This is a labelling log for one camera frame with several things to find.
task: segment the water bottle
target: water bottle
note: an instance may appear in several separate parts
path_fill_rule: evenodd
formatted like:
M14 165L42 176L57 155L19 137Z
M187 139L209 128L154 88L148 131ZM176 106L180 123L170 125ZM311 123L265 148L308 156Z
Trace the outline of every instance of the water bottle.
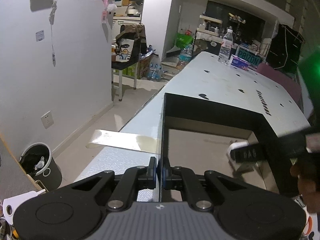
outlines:
M151 79L156 79L157 74L158 74L158 64L156 64L155 69L152 72Z
M233 37L232 37L232 30L228 29L226 35L223 37L223 41L221 44L219 58L218 61L228 65L229 64L229 57L231 53L231 46L233 44Z
M155 80L161 81L161 75L162 75L162 67L161 67L161 64L159 64L156 70Z
M154 71L153 64L150 63L149 71L148 71L148 74L147 74L147 79L148 80L150 80L152 78L153 71Z
M189 44L180 52L177 68L183 69L190 62L191 56L192 56L192 45Z

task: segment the person's hand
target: person's hand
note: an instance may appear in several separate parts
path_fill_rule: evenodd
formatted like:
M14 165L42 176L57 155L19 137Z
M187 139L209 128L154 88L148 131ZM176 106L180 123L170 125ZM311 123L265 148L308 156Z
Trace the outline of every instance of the person's hand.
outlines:
M320 192L316 191L316 183L311 179L304 179L298 165L292 166L290 173L293 177L298 177L298 189L308 212L320 212Z

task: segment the black dot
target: black dot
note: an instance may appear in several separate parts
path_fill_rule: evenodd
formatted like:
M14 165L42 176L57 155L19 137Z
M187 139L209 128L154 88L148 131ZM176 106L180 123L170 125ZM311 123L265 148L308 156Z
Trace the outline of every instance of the black dot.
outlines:
M206 95L206 94L199 94L199 96L202 97L203 99L209 100L209 98L207 98L207 95Z

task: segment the plastic bag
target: plastic bag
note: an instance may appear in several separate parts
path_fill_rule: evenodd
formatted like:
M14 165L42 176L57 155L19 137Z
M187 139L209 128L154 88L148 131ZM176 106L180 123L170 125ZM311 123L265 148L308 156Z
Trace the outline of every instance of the plastic bag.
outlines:
M41 170L44 167L44 157L41 156L41 159L39 160L38 164L35 165L35 171L36 170Z
M180 49L184 49L187 45L192 43L193 37L190 35L177 33L176 45Z

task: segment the stack of water bottles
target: stack of water bottles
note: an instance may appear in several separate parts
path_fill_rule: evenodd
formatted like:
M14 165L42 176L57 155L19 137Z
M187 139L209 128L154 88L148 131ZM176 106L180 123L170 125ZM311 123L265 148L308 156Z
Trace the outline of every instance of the stack of water bottles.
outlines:
M158 63L156 63L156 64L150 63L149 72L147 74L147 79L161 81L161 74L162 74L161 65Z

